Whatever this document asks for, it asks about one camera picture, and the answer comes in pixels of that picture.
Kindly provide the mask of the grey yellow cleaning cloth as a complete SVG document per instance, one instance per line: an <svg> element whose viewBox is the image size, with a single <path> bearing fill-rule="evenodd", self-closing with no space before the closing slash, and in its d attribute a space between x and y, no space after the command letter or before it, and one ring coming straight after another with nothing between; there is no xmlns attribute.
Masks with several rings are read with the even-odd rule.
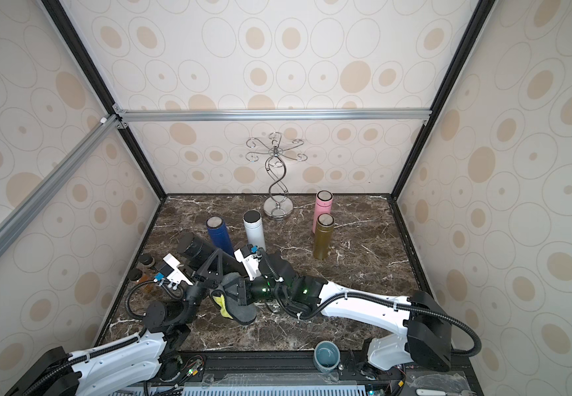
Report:
<svg viewBox="0 0 572 396"><path fill-rule="evenodd" d="M254 323L257 318L257 308L254 305L242 305L238 300L238 285L243 278L233 272L225 275L221 284L210 292L210 297L219 307L223 318L229 318L241 325Z"/></svg>

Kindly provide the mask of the gold thermos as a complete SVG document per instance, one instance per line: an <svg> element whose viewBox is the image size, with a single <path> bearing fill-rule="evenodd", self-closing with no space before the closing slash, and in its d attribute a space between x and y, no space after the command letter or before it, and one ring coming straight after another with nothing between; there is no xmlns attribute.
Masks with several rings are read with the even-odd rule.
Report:
<svg viewBox="0 0 572 396"><path fill-rule="evenodd" d="M317 217L313 257L318 260L324 260L329 256L330 242L334 229L335 218L331 214L324 213Z"/></svg>

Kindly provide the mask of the pink thermos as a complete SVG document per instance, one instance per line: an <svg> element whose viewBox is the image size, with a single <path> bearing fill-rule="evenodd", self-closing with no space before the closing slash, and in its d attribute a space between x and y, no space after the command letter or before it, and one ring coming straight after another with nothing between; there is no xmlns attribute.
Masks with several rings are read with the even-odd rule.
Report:
<svg viewBox="0 0 572 396"><path fill-rule="evenodd" d="M327 190L319 191L316 195L315 209L312 222L312 232L316 232L317 220L320 215L330 214L334 195Z"/></svg>

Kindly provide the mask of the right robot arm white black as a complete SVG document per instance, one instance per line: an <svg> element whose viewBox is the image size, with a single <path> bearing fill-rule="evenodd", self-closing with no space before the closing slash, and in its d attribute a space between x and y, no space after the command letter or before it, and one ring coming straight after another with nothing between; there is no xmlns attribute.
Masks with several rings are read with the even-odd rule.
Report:
<svg viewBox="0 0 572 396"><path fill-rule="evenodd" d="M366 323L388 332L367 344L367 363L380 371L417 363L449 371L455 356L473 357L482 349L477 333L446 314L422 291L387 296L354 290L320 277L304 276L279 253L237 251L245 275L231 273L222 284L224 309L237 321L261 301L273 301L286 315L309 321L320 315Z"/></svg>

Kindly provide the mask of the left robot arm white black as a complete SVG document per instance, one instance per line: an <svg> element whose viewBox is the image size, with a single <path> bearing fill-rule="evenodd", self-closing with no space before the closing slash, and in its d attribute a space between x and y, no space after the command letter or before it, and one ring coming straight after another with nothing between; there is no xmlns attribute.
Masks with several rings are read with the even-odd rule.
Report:
<svg viewBox="0 0 572 396"><path fill-rule="evenodd" d="M103 346L68 353L43 353L6 392L8 395L108 395L167 373L179 374L178 349L188 325L224 275L224 252L216 249L196 271L182 300L155 301L142 319L143 330Z"/></svg>

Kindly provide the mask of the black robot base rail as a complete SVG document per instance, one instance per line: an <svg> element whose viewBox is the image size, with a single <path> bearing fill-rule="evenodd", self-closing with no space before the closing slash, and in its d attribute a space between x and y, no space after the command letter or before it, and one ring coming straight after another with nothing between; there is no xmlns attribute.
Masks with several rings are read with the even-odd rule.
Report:
<svg viewBox="0 0 572 396"><path fill-rule="evenodd" d="M469 366L449 373L407 363L387 371L342 351L339 366L321 373L313 351L182 352L179 374L163 374L108 395L480 395Z"/></svg>

